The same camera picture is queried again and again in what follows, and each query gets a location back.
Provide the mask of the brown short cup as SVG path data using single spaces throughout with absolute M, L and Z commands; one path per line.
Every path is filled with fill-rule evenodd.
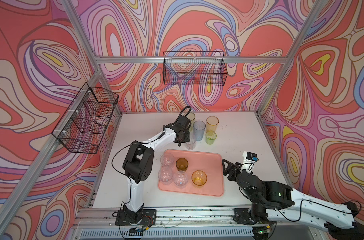
M 188 160 L 185 158 L 179 158 L 176 161 L 176 167 L 178 171 L 186 171 L 188 168 Z

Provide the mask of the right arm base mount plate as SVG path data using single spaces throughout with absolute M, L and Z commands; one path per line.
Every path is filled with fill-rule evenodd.
M 234 208 L 233 220 L 240 225 L 253 226 L 255 224 L 272 224 L 265 208 Z

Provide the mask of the green short cup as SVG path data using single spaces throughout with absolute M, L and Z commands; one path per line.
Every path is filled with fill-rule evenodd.
M 205 134 L 205 142 L 208 145 L 212 145 L 217 139 L 217 134 L 214 131 L 207 131 Z

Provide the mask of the tall yellow-green cup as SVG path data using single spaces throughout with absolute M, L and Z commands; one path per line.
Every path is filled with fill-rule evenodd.
M 194 121 L 195 121 L 195 114 L 193 112 L 190 112 L 187 115 L 187 118 L 190 119 L 190 122 L 191 122 L 191 126 L 190 126 L 189 130 L 192 131 L 193 130 L 193 124 L 194 124 Z

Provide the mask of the amber cup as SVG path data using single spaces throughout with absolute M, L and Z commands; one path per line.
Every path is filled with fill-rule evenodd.
M 196 170 L 192 173 L 191 180 L 196 187 L 203 187 L 207 183 L 207 174 L 202 170 Z

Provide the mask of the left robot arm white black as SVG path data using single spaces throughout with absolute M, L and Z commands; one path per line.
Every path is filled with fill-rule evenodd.
M 138 214 L 144 206 L 144 181 L 150 176 L 153 168 L 154 156 L 157 150 L 176 143 L 190 141 L 191 120 L 187 117 L 191 107 L 182 109 L 177 119 L 163 126 L 160 133 L 143 142 L 133 141 L 123 162 L 124 175 L 128 178 L 129 200 L 124 204 L 125 211 Z

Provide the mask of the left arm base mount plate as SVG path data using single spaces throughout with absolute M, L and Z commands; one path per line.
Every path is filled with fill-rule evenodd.
M 145 228 L 156 223 L 156 216 L 156 209 L 144 209 L 135 213 L 130 210 L 118 210 L 112 213 L 112 217 L 116 218 L 116 226 L 143 226 Z

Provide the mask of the clear short glass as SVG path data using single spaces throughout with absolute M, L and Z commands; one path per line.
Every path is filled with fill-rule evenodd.
M 194 149 L 195 149 L 195 147 L 196 147 L 196 139 L 194 139 L 194 138 L 190 138 L 190 141 L 185 143 L 185 147 L 186 147 L 189 151 L 194 150 Z
M 171 168 L 175 163 L 175 157 L 171 153 L 164 153 L 160 159 L 162 167 Z
M 188 184 L 188 176 L 184 171 L 177 171 L 173 175 L 173 182 L 177 188 L 185 188 Z
M 170 167 L 162 167 L 158 172 L 158 178 L 161 184 L 170 185 L 173 182 L 174 172 Z

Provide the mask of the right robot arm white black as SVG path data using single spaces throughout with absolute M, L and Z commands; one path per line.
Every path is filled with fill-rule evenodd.
M 328 232 L 336 240 L 364 240 L 364 225 L 355 221 L 362 209 L 360 202 L 331 203 L 280 182 L 262 181 L 253 174 L 253 164 L 250 160 L 242 164 L 222 160 L 223 175 L 236 182 L 240 193 L 251 202 L 249 208 L 234 209 L 237 224 L 289 222 Z

